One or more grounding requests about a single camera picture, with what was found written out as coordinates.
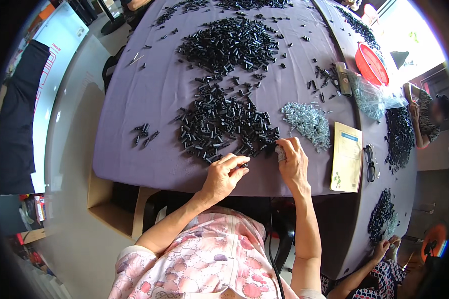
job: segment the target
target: clear plastic bag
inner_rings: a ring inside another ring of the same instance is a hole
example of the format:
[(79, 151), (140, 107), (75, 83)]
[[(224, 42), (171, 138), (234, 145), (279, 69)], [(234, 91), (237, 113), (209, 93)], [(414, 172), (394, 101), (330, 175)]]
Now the clear plastic bag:
[(376, 86), (352, 71), (347, 72), (347, 77), (359, 109), (374, 120), (383, 117), (386, 109), (404, 107), (408, 104), (399, 88)]

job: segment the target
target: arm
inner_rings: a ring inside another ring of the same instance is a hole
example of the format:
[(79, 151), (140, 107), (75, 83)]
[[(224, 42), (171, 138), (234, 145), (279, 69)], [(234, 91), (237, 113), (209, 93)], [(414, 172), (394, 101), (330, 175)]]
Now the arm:
[(311, 200), (311, 186), (307, 181), (308, 157), (296, 137), (280, 139), (276, 143), (286, 152), (286, 160), (280, 161), (279, 168), (296, 205), (296, 258), (291, 288), (296, 294), (301, 289), (320, 292), (321, 239)]
[(414, 135), (416, 136), (416, 146), (419, 148), (427, 147), (431, 141), (427, 135), (422, 135), (421, 130), (419, 129), (419, 109), (418, 112), (411, 112), (411, 117), (412, 126), (414, 127)]
[(416, 146), (419, 148), (427, 147), (431, 141), (427, 135), (422, 135), (419, 128), (419, 106), (413, 102), (412, 95), (419, 97), (421, 89), (409, 82), (404, 83), (404, 96), (409, 103), (409, 112), (411, 113), (414, 135), (416, 136)]
[(419, 128), (419, 106), (413, 101), (409, 103), (409, 113), (411, 114), (414, 135), (416, 136), (416, 146), (419, 148), (427, 147), (431, 141), (427, 135), (421, 134), (421, 129)]
[(404, 83), (404, 96), (407, 99), (407, 102), (412, 103), (412, 96), (419, 97), (421, 94), (421, 89), (412, 83)]
[(142, 6), (144, 6), (145, 4), (147, 4), (150, 1), (151, 0), (131, 0), (126, 5), (128, 6), (128, 9), (130, 9), (130, 10), (137, 10), (137, 9), (139, 9)]
[(185, 205), (166, 216), (138, 238), (135, 245), (148, 248), (161, 255), (183, 228), (198, 214), (209, 209), (228, 196), (239, 180), (249, 172), (248, 168), (234, 169), (250, 160), (249, 157), (227, 154), (208, 168), (208, 176), (201, 191)]
[(344, 299), (349, 293), (357, 289), (362, 280), (372, 271), (374, 267), (383, 259), (384, 254), (389, 248), (390, 243), (387, 240), (379, 242), (374, 248), (372, 259), (361, 269), (349, 275), (337, 287), (329, 292), (328, 299)]

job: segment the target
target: cardboard box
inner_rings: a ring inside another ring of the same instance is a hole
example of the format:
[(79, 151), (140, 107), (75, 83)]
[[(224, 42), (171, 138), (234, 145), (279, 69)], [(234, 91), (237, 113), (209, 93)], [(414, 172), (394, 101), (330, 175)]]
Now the cardboard box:
[(158, 189), (140, 187), (134, 214), (110, 202), (113, 182), (99, 178), (90, 170), (87, 197), (88, 212), (114, 231), (137, 240), (143, 233), (143, 213), (148, 198)]

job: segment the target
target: woman's right hand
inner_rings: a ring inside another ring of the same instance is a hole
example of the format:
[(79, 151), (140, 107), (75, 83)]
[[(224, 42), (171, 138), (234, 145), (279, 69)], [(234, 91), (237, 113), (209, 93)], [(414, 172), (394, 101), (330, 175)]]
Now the woman's right hand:
[(282, 146), (286, 153), (286, 160), (280, 161), (279, 169), (283, 181), (291, 193), (310, 192), (311, 186), (307, 179), (308, 157), (301, 147), (299, 139), (296, 137), (279, 139), (276, 143)]
[(391, 245), (391, 243), (389, 243), (389, 241), (383, 240), (383, 241), (379, 242), (376, 245), (376, 247), (374, 247), (374, 253), (372, 254), (372, 260), (374, 260), (376, 262), (376, 264), (383, 259), (384, 255), (386, 254), (386, 251), (389, 249), (390, 245)]

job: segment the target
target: floral pattern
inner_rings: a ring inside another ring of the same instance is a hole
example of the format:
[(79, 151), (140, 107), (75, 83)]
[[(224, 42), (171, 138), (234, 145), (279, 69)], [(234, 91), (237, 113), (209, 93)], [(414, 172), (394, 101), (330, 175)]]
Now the floral pattern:
[[(193, 293), (220, 298), (230, 290), (237, 297), (275, 299), (279, 287), (263, 250), (264, 235), (262, 224), (213, 207), (196, 216), (161, 257), (141, 246), (125, 248), (109, 299), (179, 299)], [(281, 283), (287, 299), (298, 298)]]

